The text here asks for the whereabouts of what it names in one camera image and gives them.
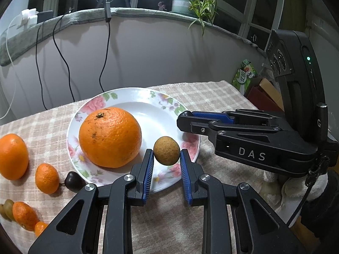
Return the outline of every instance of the table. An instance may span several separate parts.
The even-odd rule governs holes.
[[[255,109],[225,81],[151,88],[176,98],[191,111]],[[0,137],[15,133],[23,138],[29,151],[29,166],[23,178],[8,181],[0,176],[0,203],[8,198],[14,202],[23,201],[35,209],[40,220],[50,223],[74,197],[75,193],[65,187],[53,195],[42,193],[35,185],[34,175],[38,165],[43,162],[57,169],[61,181],[73,170],[67,155],[66,132],[73,115],[85,102],[64,105],[0,126]],[[258,192],[265,182],[264,171],[216,156],[206,136],[201,136],[197,163],[206,173],[223,183],[238,185],[247,182]],[[19,250],[26,254],[35,240],[34,233],[3,218],[0,218],[0,223]],[[150,195],[145,207],[132,207],[133,251],[136,254],[201,253],[202,226],[203,208],[189,207],[183,196],[182,183],[177,182],[164,191]],[[232,245],[235,253],[234,239]]]

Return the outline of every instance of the plate rim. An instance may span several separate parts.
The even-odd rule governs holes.
[[[98,96],[100,96],[100,95],[103,95],[104,93],[111,92],[111,91],[116,91],[116,90],[123,90],[123,89],[138,89],[138,90],[150,90],[150,91],[155,91],[155,92],[158,92],[158,93],[160,93],[160,94],[164,94],[164,95],[166,95],[166,96],[168,96],[168,97],[170,97],[170,98],[173,98],[173,99],[177,100],[176,98],[174,98],[174,97],[172,97],[172,96],[170,96],[170,95],[168,95],[168,94],[166,94],[166,93],[160,92],[160,91],[158,91],[158,90],[154,90],[154,89],[150,89],[150,88],[141,88],[141,87],[125,87],[125,88],[112,89],[112,90],[109,90],[109,91],[106,91],[106,92],[97,94],[96,96],[94,96],[94,97],[92,97],[92,98],[86,99],[87,101],[77,109],[77,111],[73,114],[73,116],[72,116],[72,118],[71,118],[71,120],[70,120],[70,122],[69,122],[69,125],[68,125],[68,128],[67,128],[67,133],[66,133],[66,150],[67,150],[68,159],[71,161],[71,164],[72,164],[73,168],[74,168],[75,171],[80,175],[80,177],[81,177],[84,181],[86,181],[87,183],[92,183],[92,182],[90,182],[87,178],[85,178],[85,177],[79,172],[79,170],[75,167],[75,165],[74,165],[74,163],[73,163],[73,160],[72,160],[72,158],[71,158],[71,155],[70,155],[70,153],[69,153],[69,150],[68,150],[68,133],[69,133],[69,129],[70,129],[70,127],[71,127],[72,121],[73,121],[73,119],[75,118],[75,116],[77,115],[77,113],[80,111],[80,109],[81,109],[88,101],[90,101],[90,100],[92,100],[92,99],[94,99],[94,98],[96,98],[96,97],[98,97]],[[186,107],[184,104],[182,104],[179,100],[177,100],[177,101],[187,109],[187,107]],[[199,152],[200,152],[201,138],[200,138],[200,135],[197,135],[197,136],[198,136],[198,150],[197,150],[197,152],[196,152],[195,157],[192,159],[192,162],[193,162],[193,163],[196,162],[196,160],[197,160],[197,158],[198,158],[198,155],[199,155]],[[181,179],[182,179],[182,177],[180,177],[180,179],[177,180],[177,181],[176,181],[175,183],[173,183],[172,185],[176,184],[176,183],[177,183],[178,181],[180,181]],[[157,189],[157,190],[152,191],[152,193],[160,192],[160,191],[165,190],[165,189],[166,189],[166,188],[159,188],[159,189]]]

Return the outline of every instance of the plate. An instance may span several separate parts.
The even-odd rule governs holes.
[[[142,144],[139,154],[131,162],[120,168],[104,168],[93,164],[79,145],[79,129],[86,117],[101,108],[119,107],[130,112],[141,127]],[[170,136],[180,146],[188,149],[195,162],[200,149],[200,137],[181,132],[177,127],[177,117],[187,108],[178,100],[164,93],[145,88],[122,88],[97,95],[84,104],[72,118],[67,130],[67,150],[75,170],[88,183],[103,186],[128,174],[133,164],[141,162],[146,149],[153,149],[155,141],[162,136]],[[180,163],[164,166],[154,159],[150,192],[168,188],[181,179]]]

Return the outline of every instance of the orange fruit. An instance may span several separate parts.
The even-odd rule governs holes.
[[[32,207],[23,202],[13,204],[13,216],[15,221],[24,229],[34,231],[38,216]]]
[[[0,138],[0,174],[10,181],[20,179],[28,167],[28,150],[16,134]]]
[[[84,154],[98,166],[118,168],[139,153],[141,129],[127,111],[109,107],[89,114],[79,130]]]
[[[40,234],[46,229],[48,224],[44,223],[43,221],[37,222],[37,224],[34,227],[34,233],[37,237],[40,236]]]
[[[59,187],[59,174],[52,165],[42,163],[35,172],[35,184],[41,192],[53,194]]]

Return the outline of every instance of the orange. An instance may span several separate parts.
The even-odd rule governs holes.
[[[28,167],[28,150],[16,134],[0,138],[0,174],[10,181],[20,179]]]
[[[43,221],[37,222],[37,224],[34,227],[34,233],[37,237],[40,236],[40,234],[46,229],[48,224],[44,223]]]
[[[118,168],[139,153],[141,129],[127,111],[109,107],[89,114],[79,130],[84,154],[98,166]]]
[[[53,194],[59,187],[59,174],[52,165],[42,163],[35,172],[35,184],[41,192]]]
[[[15,221],[24,229],[34,231],[38,216],[32,207],[23,202],[13,204],[13,216]]]

